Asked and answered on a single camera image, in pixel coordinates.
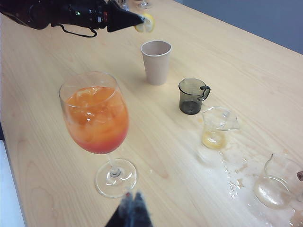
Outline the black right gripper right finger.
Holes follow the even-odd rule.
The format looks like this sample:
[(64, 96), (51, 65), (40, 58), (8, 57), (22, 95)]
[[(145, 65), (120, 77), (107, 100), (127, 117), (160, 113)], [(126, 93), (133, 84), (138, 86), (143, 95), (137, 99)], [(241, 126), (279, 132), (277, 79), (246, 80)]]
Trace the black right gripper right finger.
[(133, 227), (152, 227), (152, 221), (146, 207), (143, 194), (138, 191), (135, 194), (132, 208), (132, 226)]

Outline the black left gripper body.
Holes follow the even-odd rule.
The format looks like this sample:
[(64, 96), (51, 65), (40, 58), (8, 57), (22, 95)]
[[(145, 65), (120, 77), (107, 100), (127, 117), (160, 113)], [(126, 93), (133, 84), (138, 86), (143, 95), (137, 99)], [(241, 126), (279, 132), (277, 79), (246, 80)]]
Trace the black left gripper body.
[(104, 0), (2, 0), (0, 12), (34, 29), (67, 24), (98, 29), (109, 6)]

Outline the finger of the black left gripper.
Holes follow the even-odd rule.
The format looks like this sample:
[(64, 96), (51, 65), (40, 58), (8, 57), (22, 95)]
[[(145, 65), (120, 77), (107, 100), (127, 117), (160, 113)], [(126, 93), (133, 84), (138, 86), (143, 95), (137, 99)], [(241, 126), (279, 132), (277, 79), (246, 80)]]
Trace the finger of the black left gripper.
[(110, 33), (145, 21), (144, 16), (120, 8), (115, 0), (109, 0), (107, 6), (107, 31)]

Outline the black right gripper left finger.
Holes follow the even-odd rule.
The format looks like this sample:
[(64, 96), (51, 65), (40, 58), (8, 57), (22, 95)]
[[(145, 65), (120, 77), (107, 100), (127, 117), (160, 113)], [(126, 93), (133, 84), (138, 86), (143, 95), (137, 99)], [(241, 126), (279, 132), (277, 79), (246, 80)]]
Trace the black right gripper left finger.
[(133, 208), (133, 194), (127, 192), (122, 196), (120, 204), (106, 224), (106, 227), (129, 227)]

